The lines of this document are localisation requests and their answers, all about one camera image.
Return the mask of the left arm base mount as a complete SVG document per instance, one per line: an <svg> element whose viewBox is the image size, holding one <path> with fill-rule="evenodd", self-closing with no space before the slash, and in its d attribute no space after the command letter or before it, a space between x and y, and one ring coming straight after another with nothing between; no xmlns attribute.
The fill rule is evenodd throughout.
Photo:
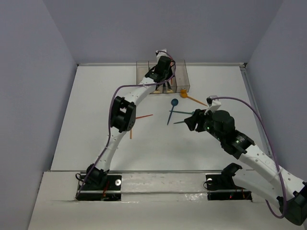
<svg viewBox="0 0 307 230"><path fill-rule="evenodd" d="M108 174L106 181L102 185L96 185L89 182L89 179L83 184L84 173L78 173L76 178L79 180L76 192L78 201L121 201L122 175Z"/></svg>

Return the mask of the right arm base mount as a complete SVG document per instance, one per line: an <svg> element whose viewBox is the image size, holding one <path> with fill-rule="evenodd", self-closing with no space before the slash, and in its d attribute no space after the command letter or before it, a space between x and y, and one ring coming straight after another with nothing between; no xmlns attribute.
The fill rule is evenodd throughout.
<svg viewBox="0 0 307 230"><path fill-rule="evenodd" d="M221 174L207 174L203 187L209 201L253 200L251 191L235 185L232 178Z"/></svg>

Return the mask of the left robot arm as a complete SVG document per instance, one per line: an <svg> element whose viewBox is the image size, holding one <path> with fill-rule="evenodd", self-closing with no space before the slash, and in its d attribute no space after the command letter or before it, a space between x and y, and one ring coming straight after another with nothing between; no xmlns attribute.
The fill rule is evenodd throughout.
<svg viewBox="0 0 307 230"><path fill-rule="evenodd" d="M156 88L172 79L176 62L166 50L156 51L157 63L139 84L122 85L112 96L108 115L108 139L97 160L86 170L81 189L102 190L106 186L107 174L121 139L136 121L137 106Z"/></svg>

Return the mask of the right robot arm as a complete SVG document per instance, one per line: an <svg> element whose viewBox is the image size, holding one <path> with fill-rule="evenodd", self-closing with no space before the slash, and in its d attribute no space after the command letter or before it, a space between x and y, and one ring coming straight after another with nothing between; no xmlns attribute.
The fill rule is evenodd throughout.
<svg viewBox="0 0 307 230"><path fill-rule="evenodd" d="M254 169L266 181L261 185L252 180L243 187L278 207L291 223L298 226L304 223L307 219L307 183L276 166L252 139L235 129L235 120L227 111L197 109L184 122L190 131L208 132L226 153Z"/></svg>

